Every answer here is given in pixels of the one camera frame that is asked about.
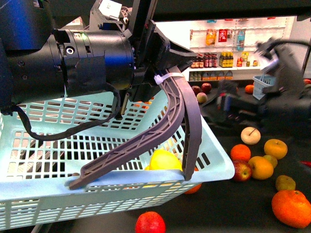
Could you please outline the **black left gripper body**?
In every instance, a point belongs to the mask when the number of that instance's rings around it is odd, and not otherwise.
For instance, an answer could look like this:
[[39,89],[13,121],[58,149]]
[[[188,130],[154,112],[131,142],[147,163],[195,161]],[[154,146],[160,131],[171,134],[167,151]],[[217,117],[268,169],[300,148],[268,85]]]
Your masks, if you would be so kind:
[[128,25],[124,31],[132,61],[128,69],[123,70],[116,79],[116,88],[120,91],[120,104],[116,104],[117,119],[121,119],[128,101],[132,101],[132,81],[136,69],[153,69],[159,67],[162,53],[168,50],[169,40],[159,35],[153,21],[156,0],[135,0]]

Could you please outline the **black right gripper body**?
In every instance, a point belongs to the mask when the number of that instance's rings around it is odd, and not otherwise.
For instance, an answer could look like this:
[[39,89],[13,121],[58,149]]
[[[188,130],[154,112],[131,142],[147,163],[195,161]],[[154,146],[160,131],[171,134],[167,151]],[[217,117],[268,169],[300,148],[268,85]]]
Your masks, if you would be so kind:
[[238,85],[231,80],[219,81],[216,93],[201,105],[205,119],[218,126],[238,125],[241,117],[230,109],[235,97],[238,97]]

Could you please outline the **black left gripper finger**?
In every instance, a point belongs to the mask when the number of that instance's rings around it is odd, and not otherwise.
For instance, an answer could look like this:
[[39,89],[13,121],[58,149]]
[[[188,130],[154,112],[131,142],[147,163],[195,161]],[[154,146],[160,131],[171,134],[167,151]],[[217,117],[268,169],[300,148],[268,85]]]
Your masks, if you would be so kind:
[[173,66],[190,67],[197,53],[173,41],[170,41],[169,62]]
[[154,77],[156,73],[153,69],[136,69],[132,81],[132,101],[149,101],[158,93],[158,85]]

